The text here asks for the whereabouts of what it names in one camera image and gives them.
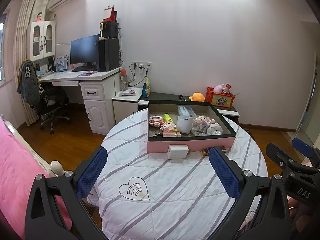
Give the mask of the person hand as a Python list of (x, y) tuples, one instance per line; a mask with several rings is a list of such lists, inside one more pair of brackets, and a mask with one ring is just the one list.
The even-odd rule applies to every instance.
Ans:
[(313, 209), (301, 204), (299, 201), (291, 197), (287, 197), (287, 200), (289, 204), (291, 226), (294, 230), (301, 233), (310, 223), (319, 220), (319, 209)]

